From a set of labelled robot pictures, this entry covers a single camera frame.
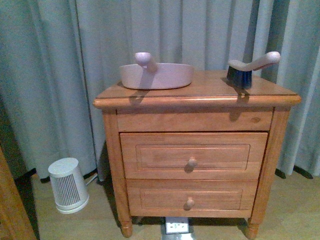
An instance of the wooden furniture edge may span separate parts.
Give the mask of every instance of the wooden furniture edge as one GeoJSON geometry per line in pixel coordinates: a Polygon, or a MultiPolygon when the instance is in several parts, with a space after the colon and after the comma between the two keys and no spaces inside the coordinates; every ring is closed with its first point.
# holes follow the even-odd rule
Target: wooden furniture edge
{"type": "Polygon", "coordinates": [[[269,194],[286,133],[289,113],[290,107],[275,107],[273,111],[269,137],[258,180],[252,214],[248,219],[248,225],[245,230],[245,236],[248,239],[254,239],[256,237],[259,224],[262,223],[266,213],[269,194]]]}
{"type": "Polygon", "coordinates": [[[289,107],[300,103],[299,95],[222,95],[222,96],[133,96],[123,98],[96,98],[93,105],[105,108],[146,108],[174,106],[203,107],[289,107]]]}
{"type": "Polygon", "coordinates": [[[132,235],[132,219],[129,212],[129,201],[125,170],[122,161],[117,112],[115,109],[106,109],[102,111],[102,114],[117,215],[121,224],[123,236],[129,238],[132,235]]]}
{"type": "Polygon", "coordinates": [[[19,192],[0,147],[0,222],[12,240],[36,240],[19,192]]]}

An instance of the heater vent grille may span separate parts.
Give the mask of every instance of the heater vent grille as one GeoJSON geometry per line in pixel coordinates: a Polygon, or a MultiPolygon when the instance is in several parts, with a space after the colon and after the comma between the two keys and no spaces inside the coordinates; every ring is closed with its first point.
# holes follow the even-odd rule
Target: heater vent grille
{"type": "Polygon", "coordinates": [[[56,186],[56,203],[61,206],[70,206],[80,201],[74,175],[52,177],[52,185],[56,186]]]}

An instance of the drawer knob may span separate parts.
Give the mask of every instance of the drawer knob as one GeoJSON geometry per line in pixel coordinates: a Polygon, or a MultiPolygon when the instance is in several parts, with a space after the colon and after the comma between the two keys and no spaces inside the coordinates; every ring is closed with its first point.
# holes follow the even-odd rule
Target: drawer knob
{"type": "Polygon", "coordinates": [[[192,156],[188,161],[188,165],[192,168],[198,165],[197,160],[192,156]]]}
{"type": "Polygon", "coordinates": [[[191,209],[195,205],[195,201],[192,199],[192,197],[188,197],[188,201],[186,201],[186,206],[191,209]]]}

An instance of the nightstand top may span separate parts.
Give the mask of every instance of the nightstand top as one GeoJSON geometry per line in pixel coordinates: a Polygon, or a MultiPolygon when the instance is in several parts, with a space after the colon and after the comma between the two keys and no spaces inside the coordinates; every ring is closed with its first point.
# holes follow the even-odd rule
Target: nightstand top
{"type": "Polygon", "coordinates": [[[227,71],[195,71],[188,86],[168,90],[134,90],[122,83],[112,85],[99,94],[94,106],[99,109],[156,106],[293,106],[301,98],[293,91],[261,77],[252,76],[252,88],[229,85],[227,71]]]}

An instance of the floor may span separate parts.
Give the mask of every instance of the floor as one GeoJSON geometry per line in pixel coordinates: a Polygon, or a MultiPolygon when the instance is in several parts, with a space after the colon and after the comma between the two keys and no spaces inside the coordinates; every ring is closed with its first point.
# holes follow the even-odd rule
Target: floor
{"type": "MultiPolygon", "coordinates": [[[[115,221],[111,182],[88,185],[88,205],[64,215],[56,210],[50,182],[32,176],[37,225],[41,240],[124,240],[115,221]]],[[[130,240],[160,240],[161,217],[145,217],[133,225],[130,240]]],[[[246,240],[244,219],[192,218],[197,240],[246,240]]],[[[263,224],[256,240],[319,240],[320,177],[312,180],[294,172],[275,176],[263,224]]]]}

